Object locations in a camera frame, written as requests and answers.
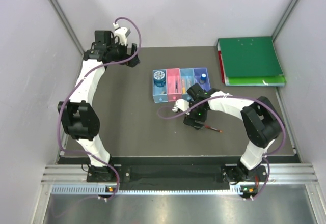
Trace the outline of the red pen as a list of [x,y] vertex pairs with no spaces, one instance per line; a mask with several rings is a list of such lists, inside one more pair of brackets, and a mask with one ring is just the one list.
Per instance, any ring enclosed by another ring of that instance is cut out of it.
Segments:
[[202,129],[208,129],[208,130],[212,130],[212,131],[215,131],[215,132],[218,132],[218,133],[223,133],[222,130],[219,130],[219,129],[217,129],[217,128],[214,128],[214,127],[211,127],[211,126],[208,126],[208,125],[204,125],[204,126],[202,127]]

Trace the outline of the blue grey eraser stick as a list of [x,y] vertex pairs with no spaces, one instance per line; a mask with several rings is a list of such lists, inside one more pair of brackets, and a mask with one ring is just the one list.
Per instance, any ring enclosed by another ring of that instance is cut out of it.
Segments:
[[188,85],[188,88],[190,88],[193,85],[191,78],[187,79],[187,85]]

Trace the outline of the blue cap bottle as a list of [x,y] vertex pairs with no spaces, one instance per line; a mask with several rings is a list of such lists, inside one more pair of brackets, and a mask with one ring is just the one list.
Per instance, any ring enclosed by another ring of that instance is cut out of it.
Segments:
[[200,84],[205,84],[206,81],[207,81],[207,75],[206,75],[206,73],[202,73],[202,74],[200,75],[200,78],[199,78],[199,83],[200,83]]

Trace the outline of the purple plastic tray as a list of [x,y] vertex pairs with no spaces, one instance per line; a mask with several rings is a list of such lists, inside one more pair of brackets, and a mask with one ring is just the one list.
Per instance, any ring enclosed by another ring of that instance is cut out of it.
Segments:
[[194,68],[194,78],[195,83],[198,83],[202,89],[206,91],[211,89],[207,68]]

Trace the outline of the light blue tray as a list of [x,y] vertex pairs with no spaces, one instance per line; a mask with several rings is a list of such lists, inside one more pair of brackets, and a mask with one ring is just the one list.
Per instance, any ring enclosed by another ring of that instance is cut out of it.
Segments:
[[180,69],[180,76],[181,76],[181,80],[184,79],[186,84],[186,93],[185,94],[182,93],[182,99],[190,100],[191,96],[187,93],[187,90],[189,89],[187,85],[187,79],[191,78],[193,85],[195,84],[194,69],[193,68]]
[[152,96],[155,103],[163,103],[168,102],[168,95],[167,95],[167,74],[166,74],[166,85],[164,87],[157,87],[154,84],[152,85]]

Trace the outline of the pink plastic tray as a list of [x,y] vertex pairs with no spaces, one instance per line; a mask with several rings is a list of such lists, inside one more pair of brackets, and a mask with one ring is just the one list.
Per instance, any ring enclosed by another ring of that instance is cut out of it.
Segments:
[[[178,81],[178,93],[175,93],[175,81]],[[169,102],[174,102],[182,98],[179,68],[167,69],[167,95]]]

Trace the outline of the blue white tape roll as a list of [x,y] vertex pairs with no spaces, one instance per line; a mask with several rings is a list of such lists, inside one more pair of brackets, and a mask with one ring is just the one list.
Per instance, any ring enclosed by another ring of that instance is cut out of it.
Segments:
[[163,70],[157,70],[153,73],[153,81],[157,87],[166,85],[166,73]]

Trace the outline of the red folder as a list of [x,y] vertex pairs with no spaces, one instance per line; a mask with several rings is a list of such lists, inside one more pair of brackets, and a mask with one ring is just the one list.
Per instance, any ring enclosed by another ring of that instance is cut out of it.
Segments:
[[224,71],[224,64],[223,64],[223,59],[222,59],[222,52],[218,51],[219,55],[219,63],[220,63],[220,69],[221,69],[221,78],[222,78],[222,83],[226,84],[225,82],[225,71]]

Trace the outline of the light green folder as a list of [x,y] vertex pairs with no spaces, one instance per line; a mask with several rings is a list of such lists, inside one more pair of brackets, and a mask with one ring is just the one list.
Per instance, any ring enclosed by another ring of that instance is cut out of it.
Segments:
[[265,77],[227,77],[227,86],[262,86],[262,87],[282,87],[286,84],[283,75]]

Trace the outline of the dark green binder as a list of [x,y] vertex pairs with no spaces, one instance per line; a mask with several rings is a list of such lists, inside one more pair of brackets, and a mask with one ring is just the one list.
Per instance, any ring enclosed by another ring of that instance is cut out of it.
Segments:
[[228,78],[283,75],[270,36],[219,38],[218,45]]

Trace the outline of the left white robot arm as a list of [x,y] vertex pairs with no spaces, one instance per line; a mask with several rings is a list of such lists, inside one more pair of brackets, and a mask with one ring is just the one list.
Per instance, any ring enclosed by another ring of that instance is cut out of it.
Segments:
[[106,64],[121,62],[134,67],[140,62],[135,43],[131,45],[131,53],[127,52],[129,34],[130,29],[127,27],[116,27],[114,31],[95,31],[95,41],[84,53],[75,91],[69,95],[66,103],[58,104],[64,132],[82,146],[90,159],[87,182],[111,182],[116,179],[116,170],[110,165],[110,153],[99,136],[100,120],[92,102],[98,83],[106,71]]

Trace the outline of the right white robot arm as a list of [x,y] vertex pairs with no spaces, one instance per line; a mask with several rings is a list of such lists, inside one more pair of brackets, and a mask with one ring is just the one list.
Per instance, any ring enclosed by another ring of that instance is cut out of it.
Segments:
[[176,100],[173,111],[185,112],[184,124],[197,130],[204,128],[208,111],[218,111],[243,121],[249,138],[245,152],[234,169],[232,184],[250,181],[262,163],[269,147],[282,133],[284,124],[267,97],[256,100],[230,96],[219,89],[203,89],[194,84],[188,89],[189,100]]

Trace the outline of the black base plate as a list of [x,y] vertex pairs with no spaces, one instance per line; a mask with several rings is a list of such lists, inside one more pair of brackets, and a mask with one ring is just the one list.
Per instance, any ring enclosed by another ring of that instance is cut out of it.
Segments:
[[267,177],[264,166],[245,172],[237,165],[115,165],[121,191],[228,190],[231,185],[257,186]]

